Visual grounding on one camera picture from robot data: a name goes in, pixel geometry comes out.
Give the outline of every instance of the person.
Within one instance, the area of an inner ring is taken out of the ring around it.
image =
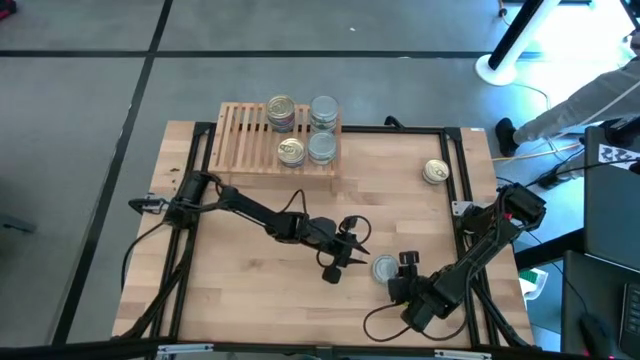
[[[640,31],[636,31],[631,38],[630,47],[636,57],[627,65],[598,76],[567,100],[545,111],[519,129],[513,126],[509,118],[500,120],[495,127],[495,133],[502,155],[512,157],[525,142],[551,137],[564,128],[581,123],[638,83],[640,81]],[[640,87],[632,90],[609,109],[593,118],[591,122],[630,119],[638,116],[640,116]],[[569,161],[564,161],[542,174],[537,183],[543,188],[550,189],[560,183],[582,177],[583,171],[577,169],[582,166],[584,166],[584,155],[574,156]]]

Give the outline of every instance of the butcher block tabletop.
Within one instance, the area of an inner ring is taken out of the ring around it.
[[[175,194],[184,175],[194,125],[186,121],[167,124],[150,192],[167,199]],[[492,202],[496,178],[486,134],[482,129],[465,128],[461,132],[474,201]],[[452,176],[460,198],[461,180],[453,145],[450,141]],[[278,243],[261,227],[236,214],[205,213],[199,222],[179,340],[380,346],[362,331],[365,315],[390,303],[386,287],[371,275],[373,260],[383,254],[397,258],[401,251],[416,250],[420,252],[419,273],[425,276],[456,261],[446,185],[427,184],[421,176],[426,161],[441,158],[435,135],[348,132],[342,134],[339,180],[222,174],[227,184],[275,211],[282,209],[294,191],[301,188],[312,218],[322,216],[339,223],[347,215],[365,216],[373,228],[365,245],[371,255],[354,252],[354,257],[368,264],[350,265],[342,270],[340,282],[331,285],[322,280],[322,269],[312,249]],[[216,201],[211,188],[204,203]],[[299,199],[290,211],[302,211]],[[143,215],[139,234],[161,219],[162,215]],[[362,239],[366,226],[359,224],[354,232]],[[169,226],[161,227],[135,247],[114,335],[128,330],[157,294],[170,234]],[[329,260],[323,256],[320,259],[325,263]],[[533,343],[511,246],[489,263],[487,275],[497,306],[518,334]],[[374,315],[368,321],[369,332],[382,338],[403,329],[403,308]],[[434,318],[426,333],[445,336],[455,331],[464,319],[463,308],[458,307],[446,320]],[[168,331],[172,309],[170,298],[163,318],[163,335]],[[488,343],[482,306],[477,300],[475,309],[480,338]],[[437,344],[408,331],[383,345],[471,346],[466,330]]]

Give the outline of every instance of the can lid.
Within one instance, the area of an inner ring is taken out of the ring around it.
[[[274,119],[287,118],[293,114],[294,110],[295,103],[287,95],[274,96],[267,103],[267,114]]]
[[[445,181],[449,177],[449,166],[442,160],[429,160],[424,166],[423,175],[435,182]]]
[[[282,140],[278,145],[278,158],[286,163],[295,163],[304,158],[304,144],[296,138]]]
[[[398,274],[399,267],[400,264],[398,263],[398,260],[393,256],[380,255],[373,260],[371,270],[373,271],[373,277],[376,281],[380,284],[386,285],[389,279]]]
[[[316,133],[309,139],[309,154],[314,158],[332,157],[336,152],[336,137],[330,133]]]
[[[331,96],[318,96],[311,100],[311,115],[316,119],[332,121],[338,116],[338,102]]]

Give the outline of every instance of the white cable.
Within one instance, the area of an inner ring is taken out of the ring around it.
[[[529,90],[533,90],[533,91],[537,92],[538,94],[540,94],[540,95],[544,96],[544,100],[545,100],[545,101],[546,101],[546,103],[547,103],[547,110],[551,109],[551,99],[549,98],[549,95],[547,95],[547,93],[546,93],[546,92],[544,92],[544,91],[542,91],[542,90],[540,90],[540,89],[538,89],[538,88],[534,88],[533,86],[531,86],[531,85],[527,85],[527,84],[513,83],[513,85],[515,85],[515,86],[522,86],[522,87],[524,87],[524,88],[527,88],[527,89],[529,89]]]
[[[553,143],[553,141],[551,141],[551,139],[547,138],[547,144],[549,144],[549,147],[551,148],[551,150],[553,150],[553,156],[556,157],[556,159],[560,160],[560,161],[565,161],[566,159],[563,158],[562,156],[560,156],[560,150],[558,150],[558,148],[556,147],[556,144]]]
[[[617,98],[613,99],[613,101],[611,101],[609,104],[605,105],[602,109],[596,111],[593,115],[589,116],[588,118],[584,119],[581,123],[577,124],[577,125],[573,125],[571,127],[569,127],[567,130],[565,130],[564,132],[561,132],[560,134],[552,137],[551,139],[549,139],[549,141],[553,141],[556,140],[560,137],[563,137],[565,135],[567,135],[571,129],[573,129],[574,127],[578,127],[578,126],[582,126],[584,124],[590,123],[593,119],[595,119],[597,116],[599,116],[600,114],[602,114],[603,112],[607,111],[610,107],[612,107],[613,105],[615,105],[618,101],[622,100],[625,96],[627,96],[630,92],[632,92],[633,90],[635,90],[638,86],[640,86],[640,81],[638,81],[637,83],[635,83],[633,86],[631,86],[629,89],[627,89],[627,91],[623,92],[622,94],[620,94]],[[511,160],[507,160],[505,161],[503,164],[508,164],[514,160],[518,160],[519,158],[521,158],[522,156],[526,156],[529,155],[531,153],[533,153],[535,150],[537,150],[538,148],[540,148],[541,146],[546,145],[547,143],[542,143],[536,147],[534,147],[533,149],[530,149],[529,152],[527,152],[526,154],[520,155],[520,156],[516,156],[513,157]]]

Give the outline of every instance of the gold lid can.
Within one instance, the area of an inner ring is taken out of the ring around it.
[[[449,177],[449,166],[442,160],[429,160],[424,166],[422,177],[430,184],[440,184]]]
[[[267,116],[269,119],[288,119],[293,115],[296,104],[287,95],[277,95],[267,103]]]
[[[288,138],[278,145],[278,159],[289,167],[300,166],[304,163],[305,151],[302,141]]]

